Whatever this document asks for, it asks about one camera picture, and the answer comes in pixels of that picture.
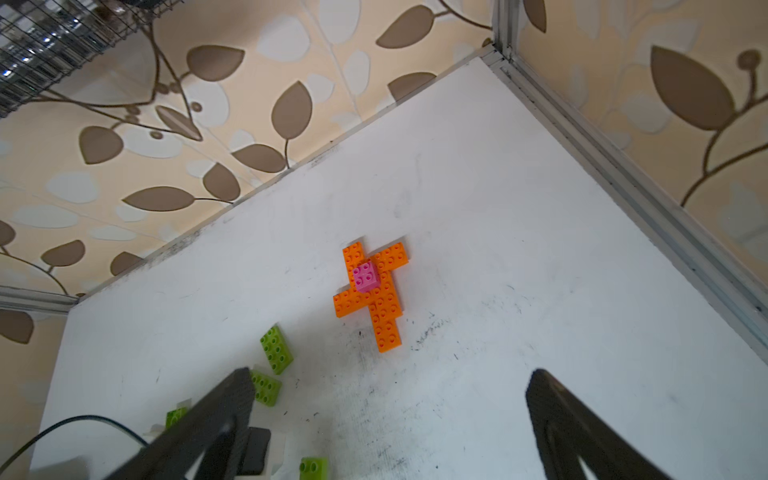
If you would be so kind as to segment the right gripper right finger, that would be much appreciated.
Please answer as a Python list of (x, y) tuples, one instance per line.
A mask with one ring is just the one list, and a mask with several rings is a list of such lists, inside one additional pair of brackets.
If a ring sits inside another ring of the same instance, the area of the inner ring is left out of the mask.
[(548, 479), (667, 479), (556, 377), (536, 369), (525, 393), (536, 446)]

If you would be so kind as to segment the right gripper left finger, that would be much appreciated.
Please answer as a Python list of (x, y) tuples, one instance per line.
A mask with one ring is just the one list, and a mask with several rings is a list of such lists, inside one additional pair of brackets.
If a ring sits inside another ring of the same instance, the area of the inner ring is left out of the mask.
[(176, 424), (112, 472), (111, 479), (233, 479), (256, 471), (249, 426), (255, 400), (250, 370), (234, 370)]

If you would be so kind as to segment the orange brick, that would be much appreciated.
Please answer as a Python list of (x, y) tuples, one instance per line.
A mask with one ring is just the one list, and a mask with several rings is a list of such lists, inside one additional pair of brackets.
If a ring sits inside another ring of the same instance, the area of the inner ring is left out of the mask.
[(346, 289), (333, 296), (333, 305), (337, 318), (343, 318), (362, 308), (367, 308), (374, 301), (373, 295), (360, 293), (355, 288)]
[(366, 262), (365, 252), (361, 241), (357, 241), (342, 250), (345, 268), (350, 284), (354, 283), (353, 270)]
[(402, 308), (390, 272), (381, 275), (380, 285), (365, 294), (378, 351), (385, 353), (402, 344), (397, 319)]
[(409, 262), (407, 252), (402, 242), (397, 242), (373, 256), (379, 272), (391, 272)]

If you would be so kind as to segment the pink small square brick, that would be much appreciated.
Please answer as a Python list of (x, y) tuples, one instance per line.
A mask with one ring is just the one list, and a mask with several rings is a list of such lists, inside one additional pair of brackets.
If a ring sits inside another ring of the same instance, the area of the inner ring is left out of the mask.
[(379, 288), (380, 275), (375, 263), (371, 260), (361, 263), (352, 270), (353, 286), (359, 293), (367, 293)]

